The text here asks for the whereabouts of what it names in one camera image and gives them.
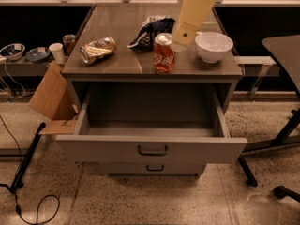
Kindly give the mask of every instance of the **soda can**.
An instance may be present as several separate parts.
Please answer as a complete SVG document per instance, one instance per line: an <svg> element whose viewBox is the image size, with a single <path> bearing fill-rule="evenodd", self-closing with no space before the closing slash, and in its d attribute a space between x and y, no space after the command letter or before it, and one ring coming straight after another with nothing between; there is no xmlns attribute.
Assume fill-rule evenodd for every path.
<svg viewBox="0 0 300 225"><path fill-rule="evenodd" d="M112 54L116 45L112 37L104 37L81 46L80 53L84 63L91 65L98 59Z"/></svg>
<svg viewBox="0 0 300 225"><path fill-rule="evenodd" d="M157 73L168 74L173 71L175 52L170 48L172 34L161 33L154 40L154 65Z"/></svg>

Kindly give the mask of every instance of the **white bowl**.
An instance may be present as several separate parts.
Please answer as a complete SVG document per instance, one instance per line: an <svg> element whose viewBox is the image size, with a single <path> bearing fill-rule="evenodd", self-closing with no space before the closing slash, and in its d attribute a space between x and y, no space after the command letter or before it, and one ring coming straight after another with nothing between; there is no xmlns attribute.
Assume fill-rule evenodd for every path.
<svg viewBox="0 0 300 225"><path fill-rule="evenodd" d="M195 41L197 54L207 63L223 59L233 47L233 41L228 36L214 32L199 33Z"/></svg>
<svg viewBox="0 0 300 225"><path fill-rule="evenodd" d="M13 43L5 46L0 50L0 55L8 60L17 61L23 57L25 46L21 43Z"/></svg>

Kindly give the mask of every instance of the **drawer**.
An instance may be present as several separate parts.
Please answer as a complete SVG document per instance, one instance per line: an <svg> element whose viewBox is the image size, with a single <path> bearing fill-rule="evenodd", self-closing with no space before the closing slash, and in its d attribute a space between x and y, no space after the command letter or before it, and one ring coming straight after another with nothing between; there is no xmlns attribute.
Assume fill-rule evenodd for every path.
<svg viewBox="0 0 300 225"><path fill-rule="evenodd" d="M201 175L206 165L177 163L105 163L101 170L112 175Z"/></svg>
<svg viewBox="0 0 300 225"><path fill-rule="evenodd" d="M164 164L162 173L233 163L247 144L231 138L214 85L196 82L92 82L74 134L57 141L71 160Z"/></svg>

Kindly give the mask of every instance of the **speckled concrete floor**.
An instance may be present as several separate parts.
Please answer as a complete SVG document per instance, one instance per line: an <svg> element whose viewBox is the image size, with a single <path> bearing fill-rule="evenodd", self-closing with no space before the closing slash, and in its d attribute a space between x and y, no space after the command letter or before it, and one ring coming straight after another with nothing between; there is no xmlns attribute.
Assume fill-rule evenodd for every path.
<svg viewBox="0 0 300 225"><path fill-rule="evenodd" d="M275 137L299 102L234 101L226 114L231 134L256 142ZM0 115L21 147L48 120L26 102L0 103ZM0 123L1 147L16 144ZM66 160L54 137L43 136L17 190L25 220L35 223L40 200L49 194L60 208L49 224L300 224L300 204L273 195L285 185L300 192L300 146L245 155L259 185L249 187L238 163L206 167L195 177L107 177L96 163ZM0 158L0 183L11 184L18 160ZM57 200L47 198L38 221L50 218ZM14 195L0 187L0 224L25 224Z"/></svg>

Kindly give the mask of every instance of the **drawer handle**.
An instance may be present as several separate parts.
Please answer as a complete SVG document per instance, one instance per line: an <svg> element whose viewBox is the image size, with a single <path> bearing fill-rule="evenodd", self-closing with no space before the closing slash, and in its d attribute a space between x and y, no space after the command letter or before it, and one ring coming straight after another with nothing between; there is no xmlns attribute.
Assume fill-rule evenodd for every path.
<svg viewBox="0 0 300 225"><path fill-rule="evenodd" d="M158 153L158 152L143 152L142 147L138 146L138 153L142 156L165 156L168 154L168 146L165 146L165 151Z"/></svg>
<svg viewBox="0 0 300 225"><path fill-rule="evenodd" d="M161 171L164 170L164 168L165 168L165 166L163 166L163 165L161 165L161 168L153 168L153 169L150 168L149 165L146 166L146 169L147 169L147 171L149 171L149 172L161 172Z"/></svg>

